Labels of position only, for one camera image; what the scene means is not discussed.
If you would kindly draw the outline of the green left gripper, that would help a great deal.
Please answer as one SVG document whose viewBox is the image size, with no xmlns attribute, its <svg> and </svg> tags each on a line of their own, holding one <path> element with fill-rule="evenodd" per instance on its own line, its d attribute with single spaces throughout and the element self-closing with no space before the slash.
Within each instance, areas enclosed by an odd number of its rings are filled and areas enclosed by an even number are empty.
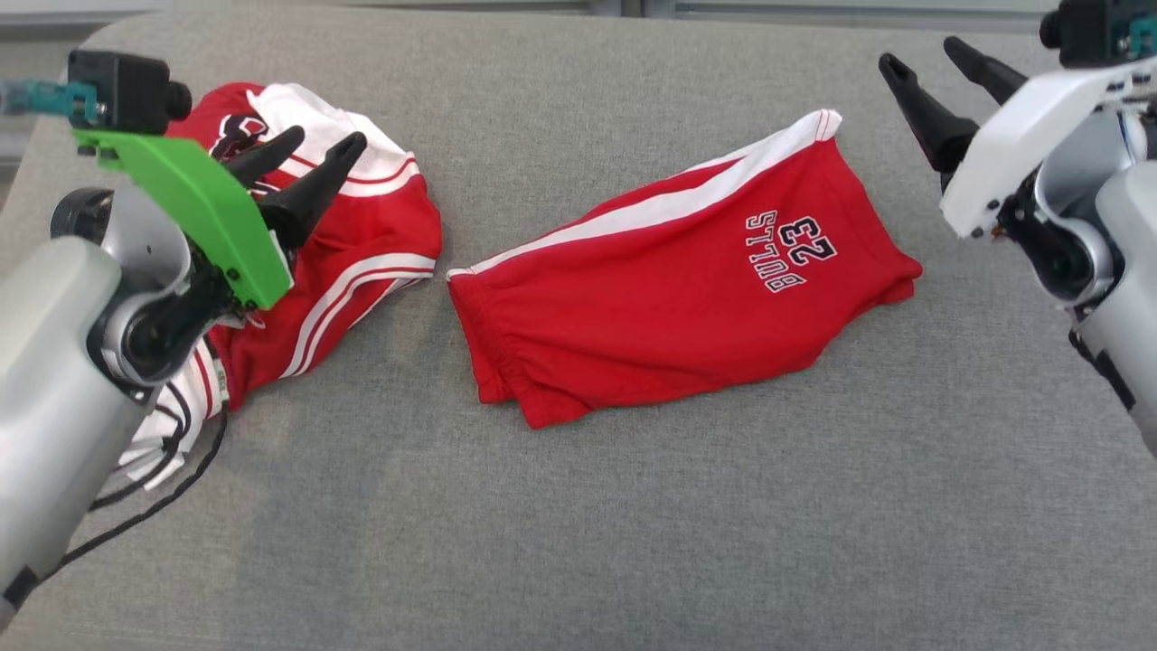
<svg viewBox="0 0 1157 651">
<path fill-rule="evenodd" d="M 295 254 L 305 246 L 367 147 L 361 132 L 342 136 L 322 164 L 266 194 L 257 207 L 243 185 L 256 188 L 305 143 L 300 125 L 223 162 L 229 173 L 200 145 L 180 136 L 71 133 L 78 145 L 98 149 L 100 167 L 127 173 L 132 182 L 113 193 L 100 243 L 108 256 L 174 291 L 189 276 L 191 247 L 197 246 L 226 273 L 242 305 L 261 309 L 273 308 L 292 288 L 280 249 Z"/>
</svg>

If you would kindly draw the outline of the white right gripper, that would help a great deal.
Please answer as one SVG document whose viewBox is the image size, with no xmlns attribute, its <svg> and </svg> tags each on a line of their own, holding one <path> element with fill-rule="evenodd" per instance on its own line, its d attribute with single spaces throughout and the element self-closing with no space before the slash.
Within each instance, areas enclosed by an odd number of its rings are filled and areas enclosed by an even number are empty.
<svg viewBox="0 0 1157 651">
<path fill-rule="evenodd" d="M 955 67 L 992 99 L 1005 103 L 979 125 L 955 114 L 923 90 L 900 58 L 879 57 L 880 77 L 934 172 L 952 176 L 939 202 L 959 238 L 996 222 L 996 207 L 1041 164 L 1096 108 L 1123 109 L 1152 90 L 1154 57 L 1110 69 L 1049 71 L 1026 77 L 1020 71 L 949 36 L 944 52 Z"/>
</svg>

